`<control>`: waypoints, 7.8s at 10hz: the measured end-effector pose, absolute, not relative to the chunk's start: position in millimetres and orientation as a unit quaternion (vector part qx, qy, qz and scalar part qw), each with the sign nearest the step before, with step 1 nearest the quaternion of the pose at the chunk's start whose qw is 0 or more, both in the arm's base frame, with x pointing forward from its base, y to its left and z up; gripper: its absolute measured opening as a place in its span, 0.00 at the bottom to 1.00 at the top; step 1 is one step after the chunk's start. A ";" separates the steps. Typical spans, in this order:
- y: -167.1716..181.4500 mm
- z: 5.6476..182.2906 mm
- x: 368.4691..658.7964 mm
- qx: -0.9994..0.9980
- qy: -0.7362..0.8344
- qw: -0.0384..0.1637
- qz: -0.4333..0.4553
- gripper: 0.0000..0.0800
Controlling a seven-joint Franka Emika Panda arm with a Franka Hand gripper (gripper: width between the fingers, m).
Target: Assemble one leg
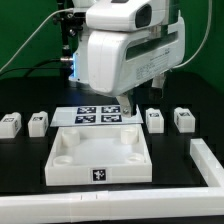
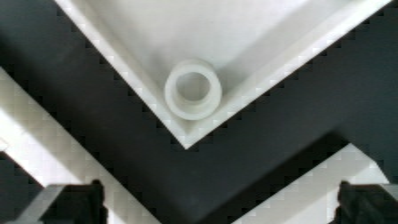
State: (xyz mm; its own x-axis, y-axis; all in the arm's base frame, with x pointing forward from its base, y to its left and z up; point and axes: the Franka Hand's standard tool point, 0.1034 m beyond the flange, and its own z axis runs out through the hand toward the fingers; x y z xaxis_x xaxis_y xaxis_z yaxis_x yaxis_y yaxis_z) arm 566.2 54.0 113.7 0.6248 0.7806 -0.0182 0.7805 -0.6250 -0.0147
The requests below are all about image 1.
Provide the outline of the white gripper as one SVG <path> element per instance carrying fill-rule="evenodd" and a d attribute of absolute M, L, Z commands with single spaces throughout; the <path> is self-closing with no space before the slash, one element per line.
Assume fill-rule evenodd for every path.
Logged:
<path fill-rule="evenodd" d="M 182 17 L 168 26 L 167 35 L 155 39 L 149 29 L 132 33 L 93 31 L 87 50 L 90 87 L 101 95 L 117 96 L 121 115 L 131 118 L 136 115 L 136 105 L 129 93 L 123 93 L 152 78 L 152 87 L 162 89 L 166 80 L 163 72 L 181 63 L 184 53 Z"/>

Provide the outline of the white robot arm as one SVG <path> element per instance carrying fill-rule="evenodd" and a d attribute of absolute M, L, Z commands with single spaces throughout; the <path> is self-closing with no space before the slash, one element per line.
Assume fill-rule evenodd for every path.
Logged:
<path fill-rule="evenodd" d="M 72 0 L 85 18 L 84 71 L 91 89 L 115 97 L 125 117 L 135 114 L 132 90 L 174 68 L 185 53 L 179 0 Z"/>

